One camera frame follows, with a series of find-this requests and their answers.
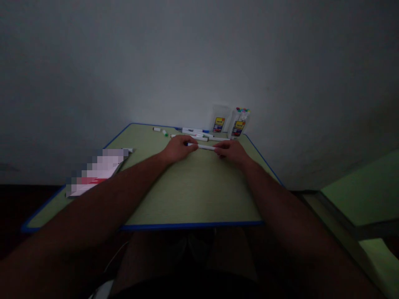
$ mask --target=blue table edge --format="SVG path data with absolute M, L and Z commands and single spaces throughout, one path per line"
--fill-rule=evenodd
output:
M 116 135 L 110 142 L 107 143 L 106 146 L 103 147 L 103 149 L 107 148 L 120 134 L 122 134 L 130 125 L 150 125 L 150 124 L 144 124 L 144 123 L 130 123 L 128 124 L 122 131 L 119 132 L 118 135 Z M 171 126 L 164 126 L 164 125 L 150 125 L 150 126 L 158 126 L 158 127 L 171 127 Z M 266 165 L 269 167 L 271 172 L 273 172 L 274 176 L 277 178 L 278 182 L 282 185 L 283 183 L 281 180 L 278 178 L 277 174 L 274 172 L 274 170 L 270 167 L 269 163 L 265 160 L 265 158 L 262 156 L 262 154 L 258 151 L 256 148 L 255 144 L 252 142 L 252 140 L 248 137 L 247 134 L 244 134 L 250 143 L 254 146 L 256 151 L 260 154 Z M 30 216 L 21 226 L 21 232 L 22 233 L 35 233 L 37 232 L 41 227 L 38 228 L 30 228 L 28 227 L 28 224 L 32 219 L 40 213 L 40 211 L 49 203 L 51 200 L 53 200 L 54 197 L 60 193 L 66 185 L 63 185 L 52 197 L 49 198 L 40 208 L 37 209 L 36 212 L 33 213 L 32 216 Z M 173 230 L 173 229 L 189 229 L 189 228 L 207 228 L 207 227 L 214 227 L 214 226 L 248 226 L 248 225 L 263 225 L 263 221 L 243 221 L 243 222 L 207 222 L 207 223 L 175 223 L 175 224 L 143 224 L 143 225 L 124 225 L 121 226 L 120 230 L 157 230 L 157 229 L 163 229 L 163 230 Z

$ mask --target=yellow label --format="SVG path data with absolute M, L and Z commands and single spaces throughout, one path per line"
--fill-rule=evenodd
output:
M 235 128 L 238 130 L 242 130 L 242 129 L 244 129 L 244 126 L 245 126 L 245 122 L 236 122 Z
M 224 118 L 216 118 L 215 125 L 223 126 L 223 124 L 224 124 Z

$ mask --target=hand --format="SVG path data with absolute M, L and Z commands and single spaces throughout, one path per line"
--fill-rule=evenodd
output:
M 217 153 L 221 158 L 226 157 L 239 167 L 253 161 L 238 141 L 226 140 L 219 142 L 214 145 L 214 147 L 216 148 L 215 153 Z
M 195 144 L 186 146 L 185 143 L 187 142 Z M 169 141 L 165 149 L 159 154 L 168 164 L 176 163 L 187 157 L 189 153 L 196 151 L 198 149 L 197 144 L 198 142 L 191 136 L 177 135 Z

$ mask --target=person's right hand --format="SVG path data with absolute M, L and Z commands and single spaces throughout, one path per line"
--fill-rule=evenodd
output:
M 219 142 L 214 145 L 214 147 L 216 148 L 215 153 L 217 153 L 221 158 L 226 157 L 239 167 L 252 162 L 252 159 L 248 156 L 241 143 L 238 141 L 226 140 Z

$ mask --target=white wall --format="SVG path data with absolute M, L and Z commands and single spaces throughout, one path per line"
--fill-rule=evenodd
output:
M 205 128 L 215 102 L 251 108 L 291 189 L 399 146 L 397 1 L 9 2 L 0 183 L 62 184 L 126 124 Z

